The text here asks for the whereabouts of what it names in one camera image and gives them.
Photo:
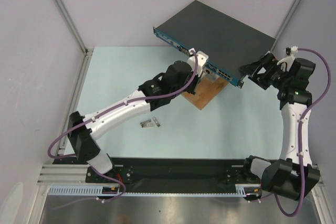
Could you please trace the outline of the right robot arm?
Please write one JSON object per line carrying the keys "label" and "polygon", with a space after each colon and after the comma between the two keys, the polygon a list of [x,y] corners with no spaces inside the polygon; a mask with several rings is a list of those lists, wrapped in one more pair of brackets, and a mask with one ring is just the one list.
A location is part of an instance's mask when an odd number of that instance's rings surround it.
{"label": "right robot arm", "polygon": [[240,67],[248,78],[266,90],[273,86],[283,121],[282,148],[278,160],[271,162],[257,156],[244,161],[242,178],[248,183],[260,179],[264,191],[299,200],[306,196],[320,179],[312,167],[308,148],[308,122],[312,94],[306,90],[315,63],[294,56],[277,60],[267,53],[258,61]]}

